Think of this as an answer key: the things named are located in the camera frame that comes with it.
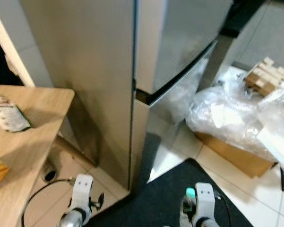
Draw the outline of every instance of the white tile floor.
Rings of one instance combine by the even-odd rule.
[[[87,163],[79,163],[71,155],[53,148],[52,160],[60,167],[59,178],[91,174],[95,182],[92,189],[94,200],[105,193],[103,209],[124,198],[127,191],[102,169]],[[187,158],[196,159],[210,177],[219,185],[237,208],[255,227],[284,227],[284,192],[281,191],[280,170],[276,166],[261,178],[250,179],[235,166],[203,145],[186,124],[183,124],[172,148],[161,146],[149,181],[154,180]],[[34,190],[44,183],[39,179]],[[53,227],[67,208],[71,187],[67,183],[53,185],[43,191],[29,205],[26,226]]]

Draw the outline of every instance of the wooden table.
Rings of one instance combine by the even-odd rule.
[[[16,226],[45,162],[74,92],[70,89],[2,86],[0,94],[18,105],[33,129],[0,128],[0,160],[10,171],[0,183],[0,227]]]

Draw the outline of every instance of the cardboard box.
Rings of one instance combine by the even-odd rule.
[[[231,162],[251,178],[262,176],[274,164],[245,150],[231,146],[213,136],[200,132],[195,132],[195,135],[217,154]]]

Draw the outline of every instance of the black cable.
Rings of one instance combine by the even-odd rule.
[[[43,187],[40,188],[38,191],[36,191],[36,192],[27,200],[27,202],[26,202],[26,204],[25,204],[25,206],[24,206],[24,208],[23,208],[22,217],[21,217],[21,226],[22,226],[22,227],[25,227],[25,225],[24,225],[24,214],[25,214],[25,211],[26,211],[26,209],[27,209],[27,207],[28,207],[29,202],[30,202],[40,191],[42,191],[44,188],[47,188],[48,186],[50,186],[50,185],[52,185],[52,184],[54,184],[54,183],[57,183],[57,182],[70,182],[71,180],[73,180],[73,179],[71,179],[71,178],[70,178],[70,179],[59,179],[59,180],[56,180],[56,181],[53,181],[53,182],[48,183],[47,185],[43,186]]]
[[[232,227],[232,217],[231,217],[231,213],[230,213],[229,204],[227,203],[227,200],[224,198],[224,196],[220,195],[219,197],[222,198],[224,203],[226,204],[228,219],[229,219],[229,226]]]

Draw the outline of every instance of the refrigerator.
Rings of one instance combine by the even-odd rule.
[[[171,147],[231,0],[20,0],[81,152],[129,190]]]

